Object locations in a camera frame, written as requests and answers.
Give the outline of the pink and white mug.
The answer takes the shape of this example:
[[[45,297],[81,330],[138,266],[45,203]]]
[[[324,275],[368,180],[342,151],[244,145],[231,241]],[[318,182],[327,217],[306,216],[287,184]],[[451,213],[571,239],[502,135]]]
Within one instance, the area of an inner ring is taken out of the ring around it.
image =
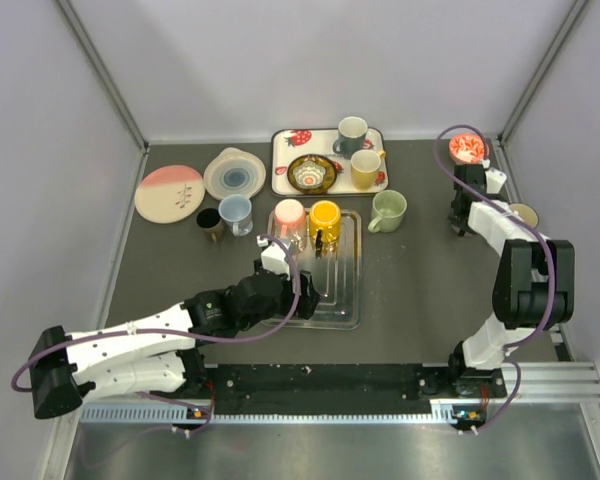
[[[305,246],[306,212],[304,206],[295,199],[285,199],[274,209],[274,235],[290,240],[298,248]]]

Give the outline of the yellow and black mug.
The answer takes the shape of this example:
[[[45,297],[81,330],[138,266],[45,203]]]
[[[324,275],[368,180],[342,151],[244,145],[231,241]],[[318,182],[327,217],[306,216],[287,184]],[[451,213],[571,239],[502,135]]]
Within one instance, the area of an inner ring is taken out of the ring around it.
[[[340,207],[329,200],[314,203],[309,210],[309,237],[317,258],[335,246],[340,232]]]

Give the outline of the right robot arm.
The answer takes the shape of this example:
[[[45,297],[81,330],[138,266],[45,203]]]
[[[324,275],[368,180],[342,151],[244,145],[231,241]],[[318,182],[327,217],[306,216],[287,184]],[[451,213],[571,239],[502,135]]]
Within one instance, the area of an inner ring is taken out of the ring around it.
[[[449,357],[446,380],[461,396],[495,383],[495,371],[534,333],[571,319],[575,306],[575,248],[524,223],[510,206],[487,192],[478,164],[457,165],[449,221],[463,236],[481,236],[498,254],[493,312]]]

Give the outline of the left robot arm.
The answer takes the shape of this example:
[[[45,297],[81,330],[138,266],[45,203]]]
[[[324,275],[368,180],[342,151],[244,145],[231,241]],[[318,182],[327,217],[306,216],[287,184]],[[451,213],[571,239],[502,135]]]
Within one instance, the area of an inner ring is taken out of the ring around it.
[[[117,327],[74,334],[48,328],[29,356],[34,416],[56,418],[127,393],[179,390],[196,396],[207,382],[198,345],[232,339],[274,316],[308,319],[319,301],[309,272],[259,268],[235,285],[200,292]]]

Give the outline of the light green mug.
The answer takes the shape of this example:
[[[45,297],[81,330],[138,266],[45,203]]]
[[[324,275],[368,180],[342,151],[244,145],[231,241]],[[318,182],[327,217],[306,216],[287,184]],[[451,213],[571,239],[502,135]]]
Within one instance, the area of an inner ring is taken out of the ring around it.
[[[391,233],[399,228],[407,210],[406,198],[397,191],[384,190],[372,200],[370,233]]]

